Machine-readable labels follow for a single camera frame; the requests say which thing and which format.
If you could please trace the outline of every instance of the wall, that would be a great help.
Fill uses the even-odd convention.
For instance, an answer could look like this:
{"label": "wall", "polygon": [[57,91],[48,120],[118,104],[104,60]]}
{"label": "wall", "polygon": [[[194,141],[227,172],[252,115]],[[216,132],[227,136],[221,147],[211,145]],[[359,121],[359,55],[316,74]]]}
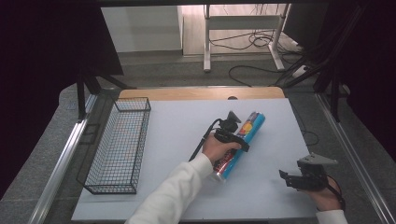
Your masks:
{"label": "wall", "polygon": [[103,7],[117,52],[181,49],[181,7]]}

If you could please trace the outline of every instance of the hand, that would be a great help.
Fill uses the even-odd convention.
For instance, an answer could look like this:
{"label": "hand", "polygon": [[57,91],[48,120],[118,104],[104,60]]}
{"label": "hand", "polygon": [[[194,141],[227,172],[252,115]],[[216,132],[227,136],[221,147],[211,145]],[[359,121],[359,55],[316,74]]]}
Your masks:
{"label": "hand", "polygon": [[210,159],[212,164],[214,164],[215,161],[221,159],[228,150],[233,148],[239,149],[241,148],[241,145],[235,142],[222,143],[215,138],[213,133],[211,133],[204,142],[202,153],[204,153]]}
{"label": "hand", "polygon": [[[340,188],[338,187],[337,183],[330,177],[327,177],[327,179],[329,180],[329,184],[335,190],[340,192]],[[338,202],[337,197],[327,188],[320,191],[300,191],[308,194],[317,205],[318,210],[321,212],[341,209],[341,204]]]}

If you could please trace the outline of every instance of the finger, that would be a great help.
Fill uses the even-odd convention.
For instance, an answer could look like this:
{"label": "finger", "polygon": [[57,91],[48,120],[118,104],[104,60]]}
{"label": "finger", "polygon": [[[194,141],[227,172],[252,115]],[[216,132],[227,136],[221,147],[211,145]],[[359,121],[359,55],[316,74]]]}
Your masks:
{"label": "finger", "polygon": [[239,149],[239,148],[241,148],[241,145],[238,143],[235,143],[235,142],[231,142],[231,143],[225,143],[221,147],[224,151],[227,151],[230,149]]}

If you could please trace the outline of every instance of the black curtain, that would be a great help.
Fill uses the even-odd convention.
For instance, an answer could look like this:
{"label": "black curtain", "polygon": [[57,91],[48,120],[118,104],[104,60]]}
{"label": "black curtain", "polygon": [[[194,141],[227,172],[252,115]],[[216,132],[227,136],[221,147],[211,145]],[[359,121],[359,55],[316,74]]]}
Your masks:
{"label": "black curtain", "polygon": [[50,122],[59,93],[87,68],[105,75],[122,70],[92,1],[1,1],[0,50],[3,197]]}
{"label": "black curtain", "polygon": [[340,57],[354,113],[396,161],[395,4],[370,1]]}

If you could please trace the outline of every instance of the white sleeve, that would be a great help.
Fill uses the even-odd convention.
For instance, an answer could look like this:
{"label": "white sleeve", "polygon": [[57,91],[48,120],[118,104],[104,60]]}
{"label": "white sleeve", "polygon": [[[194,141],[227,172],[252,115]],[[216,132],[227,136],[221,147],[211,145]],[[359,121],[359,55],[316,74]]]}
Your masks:
{"label": "white sleeve", "polygon": [[318,212],[317,218],[320,224],[347,224],[343,210]]}
{"label": "white sleeve", "polygon": [[126,220],[126,224],[178,223],[190,202],[202,187],[203,179],[213,172],[209,158],[199,153],[194,160],[182,162]]}

